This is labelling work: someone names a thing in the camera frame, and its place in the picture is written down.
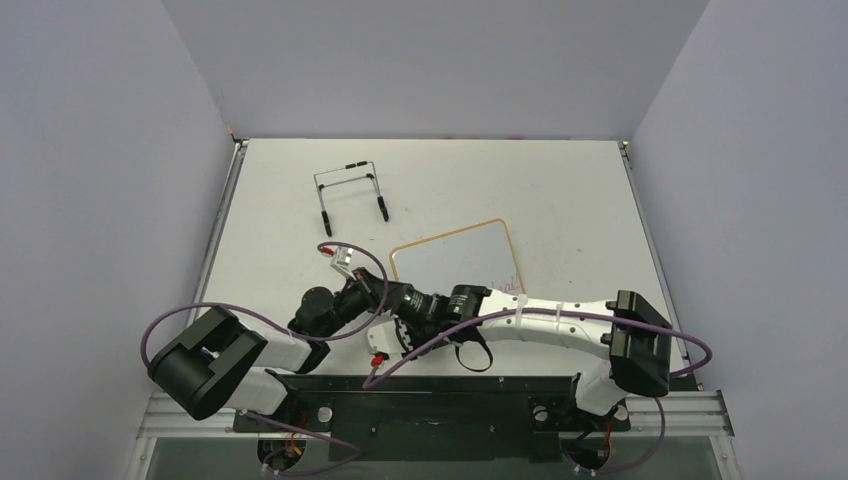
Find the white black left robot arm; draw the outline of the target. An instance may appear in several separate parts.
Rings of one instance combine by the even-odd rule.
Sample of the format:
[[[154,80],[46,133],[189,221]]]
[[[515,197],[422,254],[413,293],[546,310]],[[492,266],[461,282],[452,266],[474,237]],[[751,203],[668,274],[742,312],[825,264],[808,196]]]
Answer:
[[[206,302],[193,324],[142,362],[148,377],[195,420],[223,408],[247,409],[272,429],[285,430],[297,420],[299,405],[271,369],[314,371],[343,338],[342,328],[388,307],[395,286],[356,268],[337,292],[307,290],[285,332],[251,329],[239,318],[243,308]]]

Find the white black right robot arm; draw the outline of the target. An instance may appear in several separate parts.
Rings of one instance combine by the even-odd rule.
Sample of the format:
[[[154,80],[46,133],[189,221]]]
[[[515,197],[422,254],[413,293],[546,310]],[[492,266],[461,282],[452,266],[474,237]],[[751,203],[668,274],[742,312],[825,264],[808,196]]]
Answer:
[[[556,302],[485,286],[457,285],[448,296],[409,285],[394,294],[389,321],[369,328],[369,350],[409,356],[465,342],[488,347],[521,341],[577,350],[598,358],[578,373],[564,400],[566,418],[588,427],[626,395],[669,392],[671,324],[641,294],[620,290],[611,300]]]

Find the yellow framed whiteboard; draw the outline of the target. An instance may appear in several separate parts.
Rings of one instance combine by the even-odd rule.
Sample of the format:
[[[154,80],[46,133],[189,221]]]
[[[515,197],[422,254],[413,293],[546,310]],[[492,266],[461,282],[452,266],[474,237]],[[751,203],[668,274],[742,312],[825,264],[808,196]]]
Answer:
[[[447,294],[459,284],[524,292],[509,229],[500,218],[399,246],[390,264],[396,280],[430,293]]]

